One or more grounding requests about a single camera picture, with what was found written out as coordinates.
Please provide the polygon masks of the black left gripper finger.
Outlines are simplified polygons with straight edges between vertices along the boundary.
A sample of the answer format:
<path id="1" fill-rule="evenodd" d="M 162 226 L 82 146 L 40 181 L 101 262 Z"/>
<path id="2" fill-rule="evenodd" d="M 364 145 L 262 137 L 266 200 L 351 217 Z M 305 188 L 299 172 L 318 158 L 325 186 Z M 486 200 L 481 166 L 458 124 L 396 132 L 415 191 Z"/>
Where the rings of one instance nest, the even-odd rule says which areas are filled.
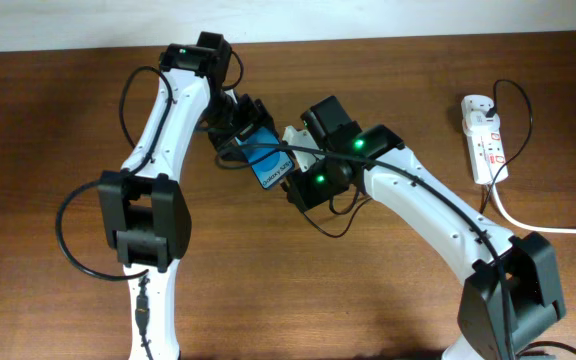
<path id="1" fill-rule="evenodd" d="M 231 134 L 209 133 L 208 138 L 216 151 L 215 162 L 245 162 L 244 153 L 238 149 Z"/>
<path id="2" fill-rule="evenodd" d="M 276 130 L 274 119 L 261 99 L 252 101 L 252 109 L 249 111 L 249 120 L 254 131 L 257 131 L 260 128 L 266 128 L 269 131 Z"/>

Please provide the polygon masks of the blue smartphone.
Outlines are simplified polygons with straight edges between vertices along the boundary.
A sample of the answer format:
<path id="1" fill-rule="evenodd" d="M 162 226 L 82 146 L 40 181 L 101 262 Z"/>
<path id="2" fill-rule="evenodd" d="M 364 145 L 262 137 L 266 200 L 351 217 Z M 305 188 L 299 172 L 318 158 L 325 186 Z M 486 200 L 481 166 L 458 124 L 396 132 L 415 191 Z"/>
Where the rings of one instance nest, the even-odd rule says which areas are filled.
<path id="1" fill-rule="evenodd" d="M 246 140 L 236 139 L 239 146 L 253 144 L 278 145 L 278 136 L 261 127 Z M 252 171 L 261 187 L 268 190 L 294 170 L 294 163 L 287 153 L 274 148 L 249 148 L 243 150 L 249 163 L 254 162 Z"/>

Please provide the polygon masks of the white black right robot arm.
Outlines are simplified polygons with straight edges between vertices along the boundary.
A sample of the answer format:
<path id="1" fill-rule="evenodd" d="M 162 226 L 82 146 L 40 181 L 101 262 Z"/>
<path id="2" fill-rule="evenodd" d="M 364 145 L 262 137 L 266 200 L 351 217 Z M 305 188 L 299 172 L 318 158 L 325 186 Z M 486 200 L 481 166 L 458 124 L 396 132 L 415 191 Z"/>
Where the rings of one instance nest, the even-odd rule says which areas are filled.
<path id="1" fill-rule="evenodd" d="M 517 359 L 566 314 L 557 257 L 479 214 L 430 174 L 384 125 L 362 129 L 334 96 L 306 110 L 282 142 L 298 162 L 283 188 L 306 212 L 355 187 L 401 217 L 463 286 L 459 339 L 445 359 Z"/>

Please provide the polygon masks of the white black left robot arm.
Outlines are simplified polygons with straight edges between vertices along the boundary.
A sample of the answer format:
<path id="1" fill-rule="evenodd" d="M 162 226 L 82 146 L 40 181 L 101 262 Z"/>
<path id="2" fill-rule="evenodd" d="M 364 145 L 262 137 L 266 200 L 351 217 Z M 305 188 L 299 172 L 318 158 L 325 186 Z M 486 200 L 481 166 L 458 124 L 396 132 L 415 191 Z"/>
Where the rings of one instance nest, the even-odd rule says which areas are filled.
<path id="1" fill-rule="evenodd" d="M 194 45 L 161 53 L 158 95 L 120 171 L 102 173 L 98 195 L 108 245 L 128 281 L 132 359 L 177 359 L 175 281 L 192 229 L 180 189 L 194 131 L 207 125 L 216 150 L 247 140 L 271 123 L 261 101 L 225 85 L 234 51 L 223 35 L 203 32 Z"/>

